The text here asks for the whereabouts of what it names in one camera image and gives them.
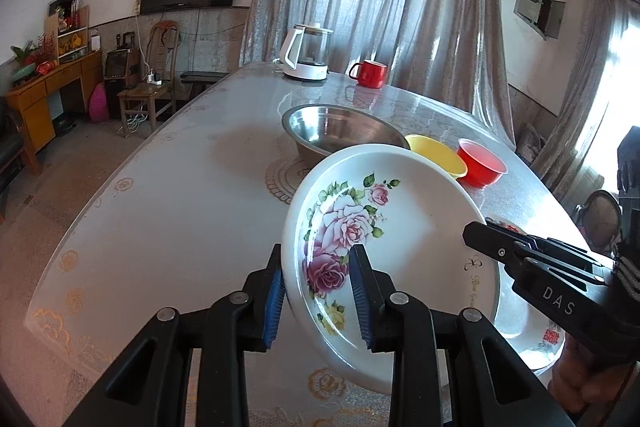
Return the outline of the person's right hand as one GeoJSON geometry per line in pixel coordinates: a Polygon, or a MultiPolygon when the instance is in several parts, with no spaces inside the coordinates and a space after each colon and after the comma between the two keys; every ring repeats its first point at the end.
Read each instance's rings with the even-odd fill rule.
{"type": "Polygon", "coordinates": [[[637,363],[591,373],[587,350],[566,335],[562,355],[552,367],[548,392],[564,410],[579,413],[590,405],[613,405],[637,374],[637,363]]]}

